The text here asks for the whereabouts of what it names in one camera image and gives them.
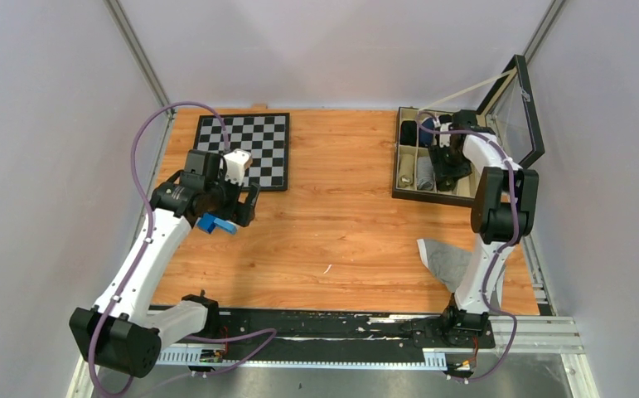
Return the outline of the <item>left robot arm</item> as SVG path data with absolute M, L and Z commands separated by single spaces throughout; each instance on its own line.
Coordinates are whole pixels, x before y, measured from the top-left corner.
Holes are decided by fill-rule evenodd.
M 113 281 L 91 308 L 76 308 L 70 316 L 70 330 L 89 364 L 142 378 L 173 343 L 190 335 L 201 342 L 220 336 L 219 304 L 204 294 L 188 294 L 155 315 L 148 308 L 194 227 L 234 234 L 254 219 L 260 187 L 244 184 L 252 162 L 241 149 L 192 149 L 184 168 L 152 192 L 143 227 Z

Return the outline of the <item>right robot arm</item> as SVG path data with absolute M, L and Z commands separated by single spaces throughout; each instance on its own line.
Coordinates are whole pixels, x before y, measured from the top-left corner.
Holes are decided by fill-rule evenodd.
M 480 176 L 471 208 L 474 250 L 438 325 L 442 339 L 458 347 L 484 337 L 490 316 L 503 312 L 505 262 L 533 227 L 539 175 L 506 154 L 473 110 L 454 113 L 449 127 L 437 132 L 449 137 L 448 146 L 436 147 L 438 158 L 448 166 L 469 165 Z

